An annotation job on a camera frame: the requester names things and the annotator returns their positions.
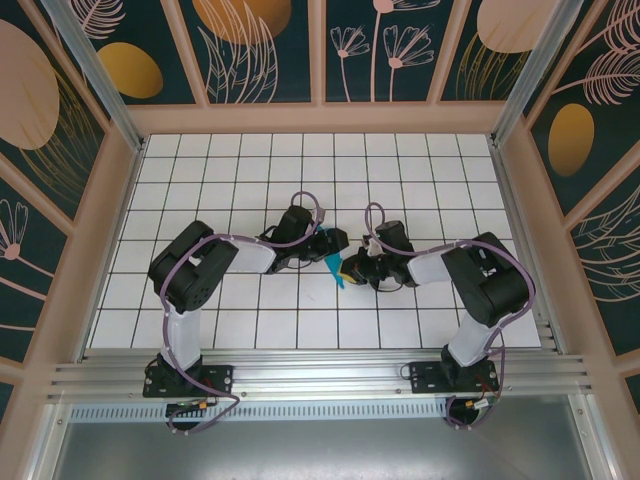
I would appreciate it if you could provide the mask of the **blue square paper sheet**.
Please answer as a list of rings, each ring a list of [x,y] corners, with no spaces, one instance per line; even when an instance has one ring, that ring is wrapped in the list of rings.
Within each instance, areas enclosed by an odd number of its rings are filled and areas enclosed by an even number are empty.
[[[340,289],[345,288],[344,279],[340,275],[342,265],[341,251],[349,246],[348,234],[340,228],[321,228],[319,232],[326,241],[327,254],[325,264]]]

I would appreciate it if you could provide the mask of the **aluminium mounting rail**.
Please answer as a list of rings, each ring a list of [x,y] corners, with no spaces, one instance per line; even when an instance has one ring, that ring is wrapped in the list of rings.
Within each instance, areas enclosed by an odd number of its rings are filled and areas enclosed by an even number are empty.
[[[149,349],[89,349],[81,363],[55,367],[46,395],[60,403],[140,401]],[[436,350],[206,350],[207,364],[234,368],[246,400],[408,398],[406,364],[436,361]],[[594,385],[578,355],[515,351],[506,356],[506,396],[576,394]]]

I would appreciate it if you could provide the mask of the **aluminium frame post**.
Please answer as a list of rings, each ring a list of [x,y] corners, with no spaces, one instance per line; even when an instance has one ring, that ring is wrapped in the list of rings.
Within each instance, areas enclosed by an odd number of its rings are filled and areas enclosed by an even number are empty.
[[[571,30],[584,0],[558,0],[536,41],[491,132],[491,146],[499,148],[513,131],[524,108]]]
[[[52,22],[58,27],[74,58],[83,68],[98,97],[120,130],[127,145],[139,153],[143,137],[99,59],[89,38],[82,31],[66,0],[41,0]]]

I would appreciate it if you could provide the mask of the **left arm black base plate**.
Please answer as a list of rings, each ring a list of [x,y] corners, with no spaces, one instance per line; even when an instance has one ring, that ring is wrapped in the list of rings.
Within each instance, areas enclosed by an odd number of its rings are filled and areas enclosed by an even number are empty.
[[[189,370],[196,382],[209,389],[230,393],[233,385],[233,367],[222,365],[201,366]],[[144,398],[195,398],[211,393],[194,385],[172,368],[151,366],[145,373],[142,388]]]

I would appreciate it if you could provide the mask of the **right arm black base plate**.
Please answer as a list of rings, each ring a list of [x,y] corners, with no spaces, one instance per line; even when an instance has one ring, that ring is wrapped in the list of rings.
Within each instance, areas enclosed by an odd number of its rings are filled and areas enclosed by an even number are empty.
[[[480,394],[499,388],[496,366],[491,360],[449,370],[439,361],[411,362],[409,382],[414,394]]]

